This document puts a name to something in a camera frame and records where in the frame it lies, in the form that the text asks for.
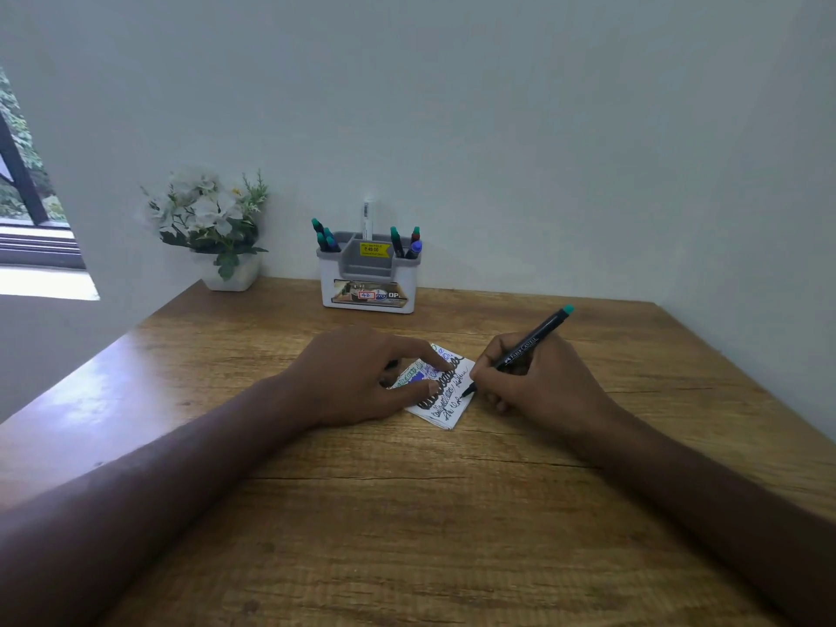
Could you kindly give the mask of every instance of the white wall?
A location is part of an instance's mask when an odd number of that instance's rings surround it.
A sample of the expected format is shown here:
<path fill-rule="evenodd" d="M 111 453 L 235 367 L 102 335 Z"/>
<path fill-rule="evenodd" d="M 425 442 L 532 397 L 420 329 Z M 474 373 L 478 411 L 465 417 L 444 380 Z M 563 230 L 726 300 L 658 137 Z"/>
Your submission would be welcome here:
<path fill-rule="evenodd" d="M 263 168 L 267 274 L 315 276 L 310 217 L 356 226 L 371 194 L 421 225 L 423 285 L 659 298 L 801 0 L 2 2 L 102 301 L 0 297 L 27 351 L 0 419 L 192 280 L 130 220 L 183 164 Z"/>
<path fill-rule="evenodd" d="M 836 0 L 805 0 L 663 307 L 836 439 Z"/>

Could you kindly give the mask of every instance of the white marker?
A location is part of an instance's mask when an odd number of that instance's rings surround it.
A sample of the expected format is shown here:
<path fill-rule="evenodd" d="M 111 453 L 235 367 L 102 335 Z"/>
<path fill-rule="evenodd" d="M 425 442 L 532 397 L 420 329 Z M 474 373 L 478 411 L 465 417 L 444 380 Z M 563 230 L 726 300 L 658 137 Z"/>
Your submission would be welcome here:
<path fill-rule="evenodd" d="M 364 240 L 371 240 L 373 229 L 372 229 L 372 200 L 367 199 L 363 203 L 363 239 Z"/>

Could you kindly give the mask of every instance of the table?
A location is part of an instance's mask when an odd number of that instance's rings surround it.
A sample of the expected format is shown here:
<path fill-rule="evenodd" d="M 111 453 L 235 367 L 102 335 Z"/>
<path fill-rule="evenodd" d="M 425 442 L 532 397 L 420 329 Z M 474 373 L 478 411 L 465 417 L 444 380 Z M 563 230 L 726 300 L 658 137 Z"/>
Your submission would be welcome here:
<path fill-rule="evenodd" d="M 475 358 L 564 303 L 604 389 L 675 439 L 836 520 L 836 446 L 652 303 L 422 289 L 413 315 L 319 283 L 195 284 L 0 426 L 0 508 L 135 449 L 345 324 Z M 454 431 L 402 412 L 315 431 L 243 480 L 104 624 L 774 625 L 653 506 L 476 398 Z"/>

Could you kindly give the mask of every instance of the person's left hand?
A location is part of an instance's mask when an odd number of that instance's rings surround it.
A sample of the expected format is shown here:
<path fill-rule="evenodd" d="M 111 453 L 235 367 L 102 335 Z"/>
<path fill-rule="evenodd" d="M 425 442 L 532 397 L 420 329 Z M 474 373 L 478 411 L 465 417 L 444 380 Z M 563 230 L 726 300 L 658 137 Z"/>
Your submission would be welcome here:
<path fill-rule="evenodd" d="M 292 385 L 315 425 L 351 425 L 385 418 L 438 393 L 434 380 L 382 387 L 386 365 L 399 358 L 420 358 L 442 371 L 452 369 L 427 341 L 352 326 L 319 334 L 277 379 Z"/>

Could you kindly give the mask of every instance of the notepad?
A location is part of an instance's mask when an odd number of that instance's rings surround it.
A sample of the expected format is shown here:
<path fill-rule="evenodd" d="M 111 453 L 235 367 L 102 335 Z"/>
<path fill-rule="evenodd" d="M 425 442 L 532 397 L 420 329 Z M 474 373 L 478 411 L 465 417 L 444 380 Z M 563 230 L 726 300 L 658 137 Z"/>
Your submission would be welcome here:
<path fill-rule="evenodd" d="M 419 380 L 436 381 L 441 386 L 441 391 L 437 396 L 422 400 L 414 407 L 407 407 L 406 410 L 449 431 L 462 417 L 462 413 L 473 398 L 473 394 L 465 398 L 462 398 L 462 394 L 471 383 L 470 370 L 473 369 L 474 362 L 440 345 L 432 344 L 432 348 L 455 368 L 451 372 L 442 372 L 419 359 L 398 376 L 392 389 Z"/>

